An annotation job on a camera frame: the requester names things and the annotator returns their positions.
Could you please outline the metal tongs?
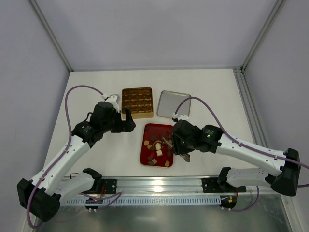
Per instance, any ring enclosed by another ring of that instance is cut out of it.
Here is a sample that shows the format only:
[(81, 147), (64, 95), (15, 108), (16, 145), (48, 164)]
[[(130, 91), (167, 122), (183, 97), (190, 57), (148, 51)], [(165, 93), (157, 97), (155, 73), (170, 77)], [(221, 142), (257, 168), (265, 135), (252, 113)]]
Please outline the metal tongs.
[(178, 154), (178, 153), (176, 152), (175, 148), (173, 147), (172, 141), (169, 141), (168, 139), (166, 139), (166, 138), (163, 136), (163, 134), (159, 134), (159, 137), (160, 137), (160, 139), (162, 140), (162, 142), (168, 146), (168, 148), (170, 148), (171, 150), (173, 150), (173, 153), (174, 153), (175, 156), (179, 156), (179, 157), (181, 157), (184, 161), (190, 162), (191, 157), (190, 157), (189, 154), (187, 154), (187, 153)]

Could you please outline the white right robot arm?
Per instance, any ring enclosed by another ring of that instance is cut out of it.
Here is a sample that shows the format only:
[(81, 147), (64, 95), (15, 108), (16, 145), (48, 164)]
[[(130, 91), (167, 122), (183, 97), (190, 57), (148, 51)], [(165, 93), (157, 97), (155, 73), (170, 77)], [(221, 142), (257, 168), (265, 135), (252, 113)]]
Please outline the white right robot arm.
[(206, 125), (200, 129), (187, 120), (176, 122), (171, 137), (176, 155), (185, 156), (197, 150), (231, 156), (255, 166), (249, 169), (223, 167), (217, 179), (223, 192), (243, 186), (263, 186), (285, 196), (293, 197), (297, 193), (300, 160), (294, 149), (268, 149), (228, 136), (219, 127)]

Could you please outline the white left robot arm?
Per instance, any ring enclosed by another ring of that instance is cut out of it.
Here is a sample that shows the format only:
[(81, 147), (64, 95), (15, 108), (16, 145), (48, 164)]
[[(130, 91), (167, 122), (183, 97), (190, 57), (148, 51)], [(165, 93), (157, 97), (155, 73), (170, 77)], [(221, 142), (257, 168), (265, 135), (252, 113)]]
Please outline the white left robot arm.
[(136, 126), (131, 110), (125, 109), (125, 120), (110, 102), (100, 101), (95, 105), (90, 120), (78, 123), (70, 133), (69, 140), (54, 159), (30, 180), (21, 179), (17, 184), (20, 205), (27, 216), (35, 215), (42, 222), (48, 222), (58, 212), (60, 205), (85, 191), (100, 187), (101, 174), (91, 168), (62, 183), (72, 166), (87, 153), (107, 132), (132, 132)]

